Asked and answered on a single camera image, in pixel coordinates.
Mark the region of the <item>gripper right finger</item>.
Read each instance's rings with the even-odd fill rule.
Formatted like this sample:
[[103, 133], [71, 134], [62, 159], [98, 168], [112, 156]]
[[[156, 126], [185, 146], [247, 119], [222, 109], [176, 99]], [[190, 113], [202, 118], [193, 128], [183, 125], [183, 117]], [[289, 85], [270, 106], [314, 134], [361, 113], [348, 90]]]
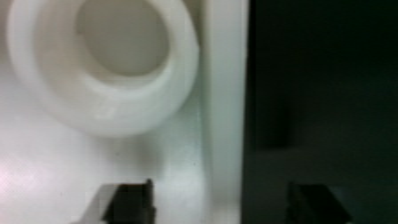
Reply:
[[286, 224], [353, 224], [352, 215], [325, 185], [289, 183]]

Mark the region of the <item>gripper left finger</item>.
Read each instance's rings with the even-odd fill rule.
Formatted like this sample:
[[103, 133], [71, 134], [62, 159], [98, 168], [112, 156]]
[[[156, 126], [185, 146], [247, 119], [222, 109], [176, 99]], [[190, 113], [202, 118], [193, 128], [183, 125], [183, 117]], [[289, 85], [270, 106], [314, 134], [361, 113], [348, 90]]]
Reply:
[[106, 184], [94, 196], [87, 209], [87, 224], [154, 224], [154, 184]]

